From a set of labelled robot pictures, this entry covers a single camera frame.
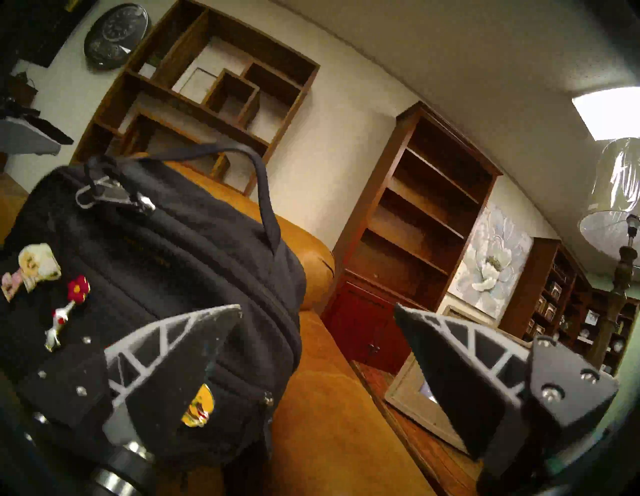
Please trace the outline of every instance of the framed picture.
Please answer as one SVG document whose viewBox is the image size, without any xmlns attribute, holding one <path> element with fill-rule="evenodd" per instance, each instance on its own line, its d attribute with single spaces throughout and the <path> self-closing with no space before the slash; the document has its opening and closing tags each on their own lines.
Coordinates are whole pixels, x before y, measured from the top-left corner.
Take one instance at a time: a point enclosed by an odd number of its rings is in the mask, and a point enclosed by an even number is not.
<svg viewBox="0 0 640 496">
<path fill-rule="evenodd" d="M 454 305 L 446 306 L 442 311 L 442 315 L 486 326 L 486 323 Z M 500 329 L 495 330 L 525 348 L 531 347 L 531 343 L 526 343 Z M 406 359 L 395 380 L 389 386 L 385 394 L 385 400 L 440 439 L 468 454 L 462 439 L 454 430 L 442 407 L 431 394 L 431 389 L 424 380 L 420 365 L 418 365 L 413 353 Z"/>
<path fill-rule="evenodd" d="M 533 242 L 491 203 L 478 217 L 469 239 L 447 291 L 499 322 Z"/>
</svg>

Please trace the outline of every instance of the canvas art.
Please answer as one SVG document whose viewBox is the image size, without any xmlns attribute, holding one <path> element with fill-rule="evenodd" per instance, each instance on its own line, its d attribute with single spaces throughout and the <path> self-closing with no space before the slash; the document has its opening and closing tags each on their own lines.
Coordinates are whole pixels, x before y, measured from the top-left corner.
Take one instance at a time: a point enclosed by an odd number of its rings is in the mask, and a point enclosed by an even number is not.
<svg viewBox="0 0 640 496">
<path fill-rule="evenodd" d="M 449 292 L 499 321 L 531 245 L 526 232 L 498 207 L 487 204 L 476 221 Z"/>
</svg>

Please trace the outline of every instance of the lamp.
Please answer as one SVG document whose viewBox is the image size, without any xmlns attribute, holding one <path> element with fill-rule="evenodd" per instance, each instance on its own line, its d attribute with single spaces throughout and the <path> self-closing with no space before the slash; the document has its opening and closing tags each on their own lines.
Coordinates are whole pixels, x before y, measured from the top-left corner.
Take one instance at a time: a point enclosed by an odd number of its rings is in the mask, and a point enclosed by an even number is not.
<svg viewBox="0 0 640 496">
<path fill-rule="evenodd" d="M 609 293 L 607 314 L 598 320 L 598 336 L 586 355 L 596 368 L 604 361 L 627 302 L 637 252 L 633 241 L 640 227 L 640 139 L 621 138 L 608 144 L 598 162 L 588 206 L 579 223 L 584 238 L 600 252 L 620 258 Z"/>
</svg>

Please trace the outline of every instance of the lampshade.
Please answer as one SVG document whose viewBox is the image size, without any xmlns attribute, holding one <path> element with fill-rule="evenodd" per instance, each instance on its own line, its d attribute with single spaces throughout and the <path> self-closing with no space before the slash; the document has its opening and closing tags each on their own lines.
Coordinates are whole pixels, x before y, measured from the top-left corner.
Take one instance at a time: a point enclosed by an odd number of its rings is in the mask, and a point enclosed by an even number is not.
<svg viewBox="0 0 640 496">
<path fill-rule="evenodd" d="M 592 246 L 618 260 L 620 246 L 628 241 L 629 214 L 640 214 L 639 138 L 612 141 L 602 152 L 580 232 Z"/>
</svg>

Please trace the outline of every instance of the wall clock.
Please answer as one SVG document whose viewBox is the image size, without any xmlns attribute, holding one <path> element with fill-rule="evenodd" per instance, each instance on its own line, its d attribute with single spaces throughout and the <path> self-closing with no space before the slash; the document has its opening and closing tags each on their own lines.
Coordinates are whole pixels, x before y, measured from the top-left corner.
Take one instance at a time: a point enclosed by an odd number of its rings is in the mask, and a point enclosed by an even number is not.
<svg viewBox="0 0 640 496">
<path fill-rule="evenodd" d="M 149 30 L 147 11 L 124 3 L 108 10 L 84 39 L 84 55 L 92 67 L 113 69 L 124 64 Z"/>
</svg>

